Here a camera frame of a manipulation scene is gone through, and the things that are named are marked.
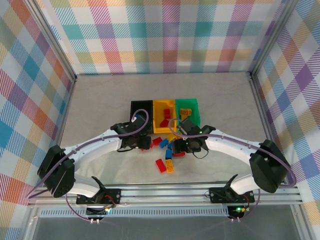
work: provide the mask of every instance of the yellow lego brick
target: yellow lego brick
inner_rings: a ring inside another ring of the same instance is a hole
[[[180,115],[187,115],[187,116],[191,116],[191,109],[190,108],[180,108]]]
[[[181,120],[185,120],[188,116],[187,115],[181,115]]]
[[[177,136],[171,133],[168,136],[166,136],[166,139],[168,139],[169,143],[171,143],[172,141],[177,139]]]
[[[166,167],[166,172],[167,173],[173,173],[175,171],[174,165],[172,164],[171,159],[166,159],[165,160],[165,167]]]

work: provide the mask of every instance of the gray floor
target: gray floor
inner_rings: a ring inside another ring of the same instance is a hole
[[[84,142],[115,123],[127,122],[133,100],[178,98],[198,100],[202,125],[250,141],[266,138],[245,73],[85,75],[75,85],[61,146]],[[250,171],[243,162],[211,151],[204,159],[173,159],[175,172],[161,174],[155,165],[160,158],[165,158],[165,150],[159,147],[112,152],[77,173],[96,176],[104,184],[132,184],[227,181]]]
[[[258,206],[240,223],[227,217],[40,218],[33,240],[299,240],[290,206]]]

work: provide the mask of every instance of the lego brick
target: lego brick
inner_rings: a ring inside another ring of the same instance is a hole
[[[163,110],[163,113],[164,113],[164,118],[165,119],[171,119],[171,114],[170,114],[170,109],[169,108],[165,108]]]
[[[155,161],[160,173],[164,173],[165,171],[167,171],[167,168],[164,164],[164,161],[162,161],[162,159],[158,159],[157,161]]]
[[[187,115],[181,115],[181,120],[185,120],[188,116]]]
[[[173,142],[174,140],[177,139],[176,135],[174,135],[173,133],[169,134],[168,136],[166,136],[166,139],[168,139],[169,143]]]
[[[183,151],[181,153],[177,153],[177,154],[172,154],[173,157],[183,157],[184,155],[186,155],[186,153]]]
[[[165,159],[172,159],[172,150],[165,150]]]
[[[180,111],[179,111],[180,115],[187,115],[187,116],[191,116],[191,109],[190,108],[180,108]]]
[[[166,172],[167,173],[173,173],[175,171],[174,165],[173,165],[171,159],[166,159],[165,160],[165,166],[166,166]]]
[[[169,120],[168,119],[163,119],[163,121],[160,123],[160,128],[167,128],[169,124]]]
[[[153,145],[158,146],[162,142],[162,138],[157,137],[157,138],[153,139],[152,142],[153,142]]]
[[[162,142],[159,143],[159,147],[163,149],[165,146],[168,145],[168,143],[168,139],[164,139]]]
[[[168,144],[168,149],[171,149],[172,150],[172,145],[173,145],[174,143],[173,142],[170,142],[169,144]]]

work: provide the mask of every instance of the plastic bin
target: plastic bin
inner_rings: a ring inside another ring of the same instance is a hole
[[[197,126],[200,127],[201,118],[199,113],[198,101],[195,98],[176,99],[175,100],[176,115],[181,119],[180,109],[191,109],[191,116],[188,118]]]
[[[153,134],[154,133],[154,128],[153,128],[153,101],[152,100],[143,100],[143,101],[131,101],[131,110],[130,110],[130,121],[132,116],[134,115],[135,111],[138,109],[144,109],[148,112],[149,114],[149,121],[148,125],[146,126],[147,128],[147,133],[148,134]],[[146,118],[146,114],[141,111],[138,112],[137,114],[142,115],[144,118]]]
[[[174,99],[153,100],[153,133],[169,134],[169,127],[160,127],[160,123],[165,119],[165,109],[170,109],[171,118],[177,117],[176,101]],[[177,131],[177,121],[171,125],[174,131]]]

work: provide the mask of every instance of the metal rail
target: metal rail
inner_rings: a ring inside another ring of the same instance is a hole
[[[187,207],[187,206],[236,206],[238,203],[210,203],[205,196],[209,188],[222,188],[223,183],[181,183],[181,184],[135,184],[109,185],[107,188],[121,189],[122,206],[131,207]],[[39,188],[35,193],[44,190]],[[257,198],[258,191],[253,191]],[[70,194],[68,200],[76,204],[77,196]],[[279,188],[275,193],[261,191],[260,205],[299,205],[302,204],[299,191],[294,188]],[[29,201],[30,207],[63,207],[66,205],[64,197],[53,198],[49,192],[38,195]]]
[[[295,10],[295,7],[298,4],[298,2],[299,2],[299,0],[286,1],[286,4],[285,4],[284,9],[281,13],[281,16],[279,17],[278,21],[276,22],[275,27],[273,29],[273,32],[271,33],[270,38],[269,38],[266,46],[263,48],[262,52],[260,53],[260,56],[258,57],[256,64],[252,70],[253,79],[255,77],[257,77],[261,67],[263,66],[271,49],[275,45],[278,37],[280,36],[282,30],[284,29],[289,17],[291,16],[292,12]]]
[[[24,2],[25,2],[25,5],[28,7],[29,11],[31,12],[32,16],[34,17],[35,21],[37,22],[38,26],[40,27],[41,32],[43,33],[46,40],[48,41],[48,44],[50,45],[50,47],[56,54],[57,58],[59,59],[60,63],[66,70],[68,77],[73,81],[75,81],[77,78],[77,74],[74,71],[73,67],[71,66],[62,47],[60,46],[54,32],[52,31],[37,1],[24,0]]]

